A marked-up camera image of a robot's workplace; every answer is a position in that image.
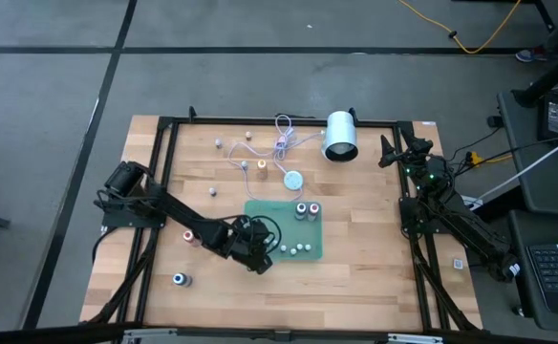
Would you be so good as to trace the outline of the black horizontal bar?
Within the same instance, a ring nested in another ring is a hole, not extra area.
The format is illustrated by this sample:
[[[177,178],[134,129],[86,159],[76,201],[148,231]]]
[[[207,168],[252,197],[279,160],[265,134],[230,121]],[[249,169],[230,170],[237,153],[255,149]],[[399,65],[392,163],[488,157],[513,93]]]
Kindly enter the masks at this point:
[[[0,344],[97,344],[119,339],[159,336],[242,337],[291,342],[297,339],[368,340],[375,342],[429,344],[558,344],[558,341],[497,335],[485,331],[432,329],[414,332],[358,332],[316,330],[269,330],[197,327],[146,327],[137,322],[85,323],[68,327],[0,332]]]

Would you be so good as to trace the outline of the black power adapter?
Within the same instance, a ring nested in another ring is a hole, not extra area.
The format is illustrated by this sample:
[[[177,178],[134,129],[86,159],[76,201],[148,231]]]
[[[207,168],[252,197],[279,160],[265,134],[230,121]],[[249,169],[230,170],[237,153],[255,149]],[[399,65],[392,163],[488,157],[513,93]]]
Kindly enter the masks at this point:
[[[543,96],[538,105],[538,140],[558,138],[558,95]]]

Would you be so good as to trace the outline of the white cylindrical device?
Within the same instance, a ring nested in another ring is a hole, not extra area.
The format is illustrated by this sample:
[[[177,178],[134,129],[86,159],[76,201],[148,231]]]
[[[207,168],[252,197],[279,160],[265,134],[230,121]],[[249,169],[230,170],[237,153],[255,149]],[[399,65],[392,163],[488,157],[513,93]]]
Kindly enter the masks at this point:
[[[355,120],[351,113],[336,111],[328,116],[321,152],[333,162],[348,162],[357,157]]]

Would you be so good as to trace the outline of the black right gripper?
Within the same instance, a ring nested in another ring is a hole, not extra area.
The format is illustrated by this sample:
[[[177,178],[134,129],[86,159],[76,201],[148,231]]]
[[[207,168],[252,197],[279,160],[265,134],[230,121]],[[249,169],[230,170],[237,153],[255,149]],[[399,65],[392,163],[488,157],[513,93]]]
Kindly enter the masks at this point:
[[[403,169],[415,183],[440,183],[449,181],[449,162],[442,156],[430,153],[433,147],[431,140],[417,138],[413,132],[400,130],[407,148],[402,161]],[[384,135],[381,140],[380,168],[394,163],[397,158],[396,149]]]

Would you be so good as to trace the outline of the black aluminium table frame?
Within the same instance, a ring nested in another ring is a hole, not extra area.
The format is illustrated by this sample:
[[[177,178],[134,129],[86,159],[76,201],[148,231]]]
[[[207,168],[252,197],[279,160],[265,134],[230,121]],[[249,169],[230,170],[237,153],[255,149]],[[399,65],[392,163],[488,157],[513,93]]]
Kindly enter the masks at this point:
[[[259,275],[238,263],[192,247],[184,229],[168,222],[160,232],[151,268],[135,284],[128,317],[161,327],[358,332],[422,332],[454,329],[431,286],[416,273],[402,235],[398,200],[412,191],[396,166],[380,168],[380,136],[402,145],[396,121],[361,120],[358,156],[326,160],[321,122],[297,123],[299,145],[283,167],[304,177],[303,197],[320,203],[323,256],[310,262],[279,262]],[[270,118],[179,118],[169,191],[204,216],[241,211],[250,197],[288,200],[282,166],[257,177],[277,138]],[[246,132],[252,139],[246,139]],[[222,148],[217,148],[220,139]],[[247,161],[243,170],[241,162]],[[216,196],[209,188],[216,189]],[[173,283],[182,272],[188,288]]]

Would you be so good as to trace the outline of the white round disc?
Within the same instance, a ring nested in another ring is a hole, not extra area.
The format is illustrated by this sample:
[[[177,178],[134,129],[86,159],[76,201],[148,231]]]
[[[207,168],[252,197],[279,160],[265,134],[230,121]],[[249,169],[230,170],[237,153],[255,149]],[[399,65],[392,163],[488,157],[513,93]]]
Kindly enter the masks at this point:
[[[295,170],[288,171],[284,176],[284,186],[292,191],[301,190],[304,184],[303,176]]]

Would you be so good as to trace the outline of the person's shoe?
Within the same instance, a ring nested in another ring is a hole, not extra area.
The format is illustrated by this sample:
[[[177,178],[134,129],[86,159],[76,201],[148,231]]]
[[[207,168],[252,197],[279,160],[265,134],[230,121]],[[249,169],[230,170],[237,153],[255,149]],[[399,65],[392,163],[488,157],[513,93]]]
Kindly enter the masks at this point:
[[[531,49],[524,49],[515,54],[518,61],[530,63],[535,61],[547,61],[548,53],[543,47],[535,47]]]

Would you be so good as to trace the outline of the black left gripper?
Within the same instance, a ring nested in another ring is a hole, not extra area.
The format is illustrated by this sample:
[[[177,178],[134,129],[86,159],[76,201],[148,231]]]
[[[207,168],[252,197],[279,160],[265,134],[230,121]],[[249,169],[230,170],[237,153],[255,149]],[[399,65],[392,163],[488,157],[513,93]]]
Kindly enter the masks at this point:
[[[238,263],[252,263],[247,270],[259,275],[272,266],[270,254],[282,240],[279,224],[267,215],[232,215],[214,220],[219,225],[214,252]]]

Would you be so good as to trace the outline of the white rod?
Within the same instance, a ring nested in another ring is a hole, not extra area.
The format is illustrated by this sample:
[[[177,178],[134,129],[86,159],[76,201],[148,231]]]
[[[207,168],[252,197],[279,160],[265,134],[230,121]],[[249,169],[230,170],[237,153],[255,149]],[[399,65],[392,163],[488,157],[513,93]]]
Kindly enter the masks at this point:
[[[548,159],[549,157],[551,157],[552,155],[554,155],[557,152],[558,152],[558,146],[553,148],[548,153],[545,153],[544,156],[540,157],[539,159],[537,159],[536,161],[534,161],[533,163],[531,163],[530,165],[525,167],[522,171],[518,172],[514,176],[510,177],[509,179],[505,180],[504,182],[502,182],[502,183],[494,186],[493,188],[489,189],[488,191],[484,192],[481,196],[479,196],[477,198],[474,198],[470,201],[465,200],[464,204],[465,205],[473,205],[474,207],[482,206],[483,205],[483,198],[499,191],[500,189],[502,189],[503,187],[512,183],[513,181],[519,179],[521,176],[523,176],[524,174],[529,172],[531,169],[536,167],[538,164],[542,163],[544,160]]]

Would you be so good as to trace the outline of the yellow power plug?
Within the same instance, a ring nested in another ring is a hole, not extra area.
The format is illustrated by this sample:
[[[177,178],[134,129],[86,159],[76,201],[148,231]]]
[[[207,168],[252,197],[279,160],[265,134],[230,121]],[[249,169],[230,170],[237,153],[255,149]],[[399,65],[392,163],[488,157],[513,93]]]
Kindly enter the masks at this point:
[[[478,155],[476,152],[468,152],[466,154],[466,162],[469,166],[478,167],[479,165],[486,163],[496,163],[500,161],[510,160],[512,158],[511,154],[503,155],[498,158],[484,159],[482,156]]]

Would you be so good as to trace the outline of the translucent green plastic bin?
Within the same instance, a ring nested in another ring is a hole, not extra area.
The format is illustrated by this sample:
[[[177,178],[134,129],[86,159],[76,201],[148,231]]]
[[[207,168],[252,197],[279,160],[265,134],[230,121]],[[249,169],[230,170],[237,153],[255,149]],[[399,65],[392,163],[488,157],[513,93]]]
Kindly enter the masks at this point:
[[[301,202],[307,205],[315,202]],[[244,213],[249,216],[267,215],[275,220],[282,230],[282,240],[279,246],[270,254],[273,262],[279,261],[313,261],[323,256],[323,212],[320,206],[317,218],[310,222],[307,215],[303,220],[294,216],[298,202],[275,201],[247,201]],[[304,246],[303,250],[296,248],[297,244]],[[286,252],[281,252],[280,247],[287,246]],[[305,245],[311,245],[311,251],[305,251]],[[297,249],[296,255],[290,255],[292,248]]]

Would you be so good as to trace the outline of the grey cart top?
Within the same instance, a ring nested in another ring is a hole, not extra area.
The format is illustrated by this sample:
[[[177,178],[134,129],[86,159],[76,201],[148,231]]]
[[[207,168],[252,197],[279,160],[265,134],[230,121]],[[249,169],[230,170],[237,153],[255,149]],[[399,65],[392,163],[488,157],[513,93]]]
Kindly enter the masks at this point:
[[[558,146],[558,142],[538,140],[537,107],[521,106],[510,92],[499,93],[497,100],[518,172]],[[528,210],[558,214],[558,152],[518,181]]]

